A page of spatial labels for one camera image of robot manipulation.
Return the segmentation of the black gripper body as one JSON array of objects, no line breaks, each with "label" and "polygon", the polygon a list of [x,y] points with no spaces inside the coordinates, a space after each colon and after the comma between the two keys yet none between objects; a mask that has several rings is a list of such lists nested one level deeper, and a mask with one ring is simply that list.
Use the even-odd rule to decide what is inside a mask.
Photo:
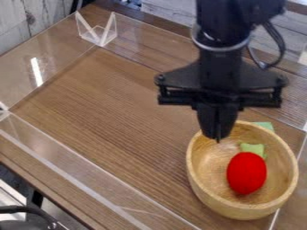
[{"label": "black gripper body", "polygon": [[249,52],[253,65],[242,59],[242,49],[222,52],[199,49],[193,64],[155,77],[159,104],[197,109],[201,103],[211,106],[234,103],[241,111],[245,107],[280,108],[289,78],[272,68],[281,57],[268,63],[252,49]]}]

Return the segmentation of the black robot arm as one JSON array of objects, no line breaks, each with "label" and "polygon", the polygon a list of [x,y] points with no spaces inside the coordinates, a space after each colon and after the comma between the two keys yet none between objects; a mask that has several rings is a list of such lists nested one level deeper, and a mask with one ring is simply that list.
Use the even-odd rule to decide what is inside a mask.
[{"label": "black robot arm", "polygon": [[286,42],[272,19],[284,14],[286,0],[197,0],[191,39],[198,60],[155,77],[159,103],[190,106],[203,135],[217,141],[231,134],[248,107],[278,108],[289,78],[272,70],[278,65],[242,60],[253,30],[264,26],[286,52]]}]

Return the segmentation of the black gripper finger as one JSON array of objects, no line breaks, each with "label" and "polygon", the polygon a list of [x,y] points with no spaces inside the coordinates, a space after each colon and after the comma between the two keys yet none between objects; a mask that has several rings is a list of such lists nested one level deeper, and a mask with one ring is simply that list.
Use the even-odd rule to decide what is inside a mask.
[{"label": "black gripper finger", "polygon": [[215,107],[199,103],[197,106],[197,116],[203,135],[219,141],[218,110]]},{"label": "black gripper finger", "polygon": [[240,106],[237,104],[225,104],[219,108],[219,139],[231,134],[231,130],[238,119]]}]

